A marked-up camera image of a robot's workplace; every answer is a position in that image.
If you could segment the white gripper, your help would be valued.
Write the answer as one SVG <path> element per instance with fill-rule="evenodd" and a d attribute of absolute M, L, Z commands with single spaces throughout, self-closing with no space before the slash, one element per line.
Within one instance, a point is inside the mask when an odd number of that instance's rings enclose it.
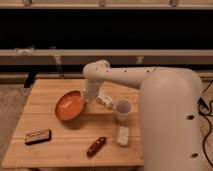
<path fill-rule="evenodd" d="M 83 86 L 83 99 L 85 102 L 89 102 L 92 99 L 96 98 L 99 94 L 101 83 L 90 81 L 88 79 L 85 80 L 85 84 Z"/>

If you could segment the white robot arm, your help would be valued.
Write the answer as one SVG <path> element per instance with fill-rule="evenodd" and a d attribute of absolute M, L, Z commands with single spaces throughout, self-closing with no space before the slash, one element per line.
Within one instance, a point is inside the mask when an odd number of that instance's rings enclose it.
<path fill-rule="evenodd" d="M 202 171 L 198 101 L 203 84 L 190 69 L 112 68 L 105 60 L 83 68 L 83 97 L 95 98 L 105 82 L 139 91 L 143 171 Z"/>

